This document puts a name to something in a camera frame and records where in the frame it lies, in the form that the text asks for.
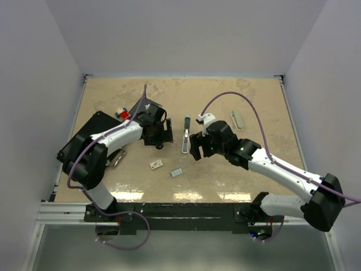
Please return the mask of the light blue stapler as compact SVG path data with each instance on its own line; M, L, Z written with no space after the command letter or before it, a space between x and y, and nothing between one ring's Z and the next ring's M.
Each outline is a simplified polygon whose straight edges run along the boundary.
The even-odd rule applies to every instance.
M182 141L182 153L187 154L190 149L190 125L191 118L186 116L184 118L184 131L183 131L183 141Z

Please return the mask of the white staple box sleeve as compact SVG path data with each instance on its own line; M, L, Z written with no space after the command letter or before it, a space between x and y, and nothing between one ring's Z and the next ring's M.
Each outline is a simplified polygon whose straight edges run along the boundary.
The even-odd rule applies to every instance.
M164 164L161 159L158 159L156 161L153 161L149 164L151 170L155 170L157 168L162 167Z

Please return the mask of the staple box tray with staples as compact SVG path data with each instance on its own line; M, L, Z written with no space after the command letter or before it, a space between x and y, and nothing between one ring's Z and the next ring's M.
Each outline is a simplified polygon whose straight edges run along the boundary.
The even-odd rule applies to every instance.
M174 169L170 172L170 176L172 178L178 177L184 173L184 170L182 168Z

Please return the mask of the black stapler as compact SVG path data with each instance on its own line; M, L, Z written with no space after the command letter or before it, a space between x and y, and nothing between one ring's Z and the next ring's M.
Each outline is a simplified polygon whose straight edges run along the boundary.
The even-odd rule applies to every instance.
M159 144L156 144L155 147L156 147L157 150L161 150L164 147L164 144L159 143Z

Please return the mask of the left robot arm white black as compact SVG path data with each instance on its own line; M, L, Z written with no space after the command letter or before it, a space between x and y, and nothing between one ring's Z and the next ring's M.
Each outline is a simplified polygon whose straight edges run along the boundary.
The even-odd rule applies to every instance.
M105 169L124 146L137 140L158 150L173 142L171 119L162 107L148 104L124 121L98 111L57 154L62 171L81 185L103 221L117 215L116 200L102 181Z

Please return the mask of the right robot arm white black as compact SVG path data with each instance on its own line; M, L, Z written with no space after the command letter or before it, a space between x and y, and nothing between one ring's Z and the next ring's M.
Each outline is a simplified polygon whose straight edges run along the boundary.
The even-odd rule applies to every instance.
M195 160L222 155L230 164L259 173L294 193L282 196L260 193L252 202L252 217L259 222L271 216L302 218L314 228L328 232L345 206L339 179L303 171L267 156L260 144L238 138L225 121L215 121L190 136L190 153Z

